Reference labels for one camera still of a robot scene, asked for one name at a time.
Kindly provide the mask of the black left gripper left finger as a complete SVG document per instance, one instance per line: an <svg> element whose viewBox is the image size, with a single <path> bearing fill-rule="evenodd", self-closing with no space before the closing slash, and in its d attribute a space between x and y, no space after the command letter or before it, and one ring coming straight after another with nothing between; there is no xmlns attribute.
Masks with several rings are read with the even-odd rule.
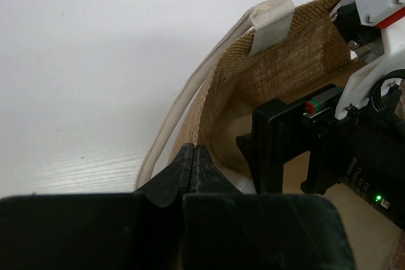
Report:
<svg viewBox="0 0 405 270"><path fill-rule="evenodd" d="M2 269L175 269L193 146L132 193L1 200Z"/></svg>

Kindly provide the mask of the pink printed canvas bag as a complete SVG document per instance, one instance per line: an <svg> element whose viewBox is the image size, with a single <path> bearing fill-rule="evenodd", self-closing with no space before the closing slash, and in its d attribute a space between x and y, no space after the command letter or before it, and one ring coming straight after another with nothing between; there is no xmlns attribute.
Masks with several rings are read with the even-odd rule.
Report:
<svg viewBox="0 0 405 270"><path fill-rule="evenodd" d="M281 193L257 193L236 137L252 134L252 114L273 99L290 104L333 84L345 89L349 77L364 67L330 20L340 0L314 0L296 6L290 0L270 0L248 10L215 46L186 81L170 108L140 167L137 190L165 169L185 144L207 148L215 168L223 175L209 192L315 195L337 209L354 257L353 269L403 269L404 227L395 225L343 184L323 195L306 194L309 153L287 162ZM397 84L401 96L395 113L404 122L404 66L379 79L370 99L382 111L380 99ZM185 235L183 197L180 196L183 234L178 247L182 265Z"/></svg>

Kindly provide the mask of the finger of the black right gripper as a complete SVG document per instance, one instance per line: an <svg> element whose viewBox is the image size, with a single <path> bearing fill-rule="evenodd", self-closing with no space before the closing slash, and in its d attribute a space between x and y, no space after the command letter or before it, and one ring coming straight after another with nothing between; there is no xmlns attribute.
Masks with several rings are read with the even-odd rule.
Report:
<svg viewBox="0 0 405 270"><path fill-rule="evenodd" d="M251 133L236 137L237 147L246 160L254 187L257 193L261 193L259 154L256 141Z"/></svg>

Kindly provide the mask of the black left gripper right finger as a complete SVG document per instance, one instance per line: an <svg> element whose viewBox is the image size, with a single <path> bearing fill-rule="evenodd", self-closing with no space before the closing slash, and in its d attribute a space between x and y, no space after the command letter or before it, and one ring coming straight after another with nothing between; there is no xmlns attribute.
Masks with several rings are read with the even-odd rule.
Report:
<svg viewBox="0 0 405 270"><path fill-rule="evenodd" d="M209 192L223 175L207 148L194 149L183 197L184 269L353 269L335 206L315 195Z"/></svg>

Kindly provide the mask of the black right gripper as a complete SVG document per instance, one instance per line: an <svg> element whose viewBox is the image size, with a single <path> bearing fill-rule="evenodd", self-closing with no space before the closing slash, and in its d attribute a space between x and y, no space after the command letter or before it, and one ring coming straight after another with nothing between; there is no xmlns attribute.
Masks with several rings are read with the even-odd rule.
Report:
<svg viewBox="0 0 405 270"><path fill-rule="evenodd" d="M343 184L400 228L404 227L404 122L395 113L401 90L389 86L382 111L369 100L338 120L342 89L330 84L287 104L273 99L252 114L254 166L261 193L281 193L284 166L309 153L301 191L323 195Z"/></svg>

